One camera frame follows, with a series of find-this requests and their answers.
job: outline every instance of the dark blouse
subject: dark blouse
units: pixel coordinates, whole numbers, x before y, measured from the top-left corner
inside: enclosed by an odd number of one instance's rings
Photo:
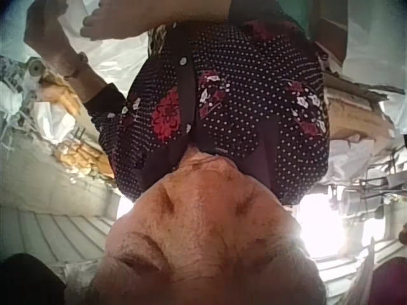
[[[230,23],[178,25],[190,57],[175,62],[166,37],[127,98],[108,85],[85,104],[131,200],[174,170],[188,143],[230,158],[283,205],[298,204],[326,173],[329,123],[315,46],[275,2],[251,2],[247,15],[244,2],[233,2]],[[253,7],[264,9],[256,17]],[[180,106],[176,68],[187,64],[195,75],[184,80],[195,87],[192,125],[183,123],[190,114]]]

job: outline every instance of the blouse button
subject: blouse button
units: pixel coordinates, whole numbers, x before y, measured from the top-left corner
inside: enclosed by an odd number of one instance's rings
[[[181,60],[179,61],[180,65],[186,65],[187,59],[186,57],[181,58]]]

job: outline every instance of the bright light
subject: bright light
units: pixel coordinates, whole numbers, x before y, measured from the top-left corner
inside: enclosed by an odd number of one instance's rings
[[[337,211],[329,206],[325,194],[306,195],[296,215],[301,237],[312,258],[336,255],[345,243],[345,230]]]
[[[116,219],[119,219],[121,216],[129,213],[133,208],[134,204],[132,201],[124,196],[120,198],[119,207],[117,209]]]
[[[374,237],[375,241],[380,241],[384,237],[386,230],[386,218],[370,218],[363,224],[362,246],[370,245],[370,239]]]

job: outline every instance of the wristwatch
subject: wristwatch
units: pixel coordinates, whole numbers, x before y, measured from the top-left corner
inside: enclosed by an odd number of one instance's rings
[[[86,67],[88,63],[88,57],[85,52],[78,53],[80,64],[75,68],[74,72],[71,75],[64,76],[64,80],[69,81],[72,78],[77,78],[79,73]]]

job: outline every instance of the bracelet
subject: bracelet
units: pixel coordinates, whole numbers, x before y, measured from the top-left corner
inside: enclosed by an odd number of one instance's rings
[[[64,76],[64,80],[69,81],[71,78],[77,78],[79,73],[82,72],[82,70],[86,66],[83,64],[88,63],[88,57],[85,54],[85,52],[79,52],[78,55],[79,55],[80,64],[75,68],[74,72],[71,75]]]

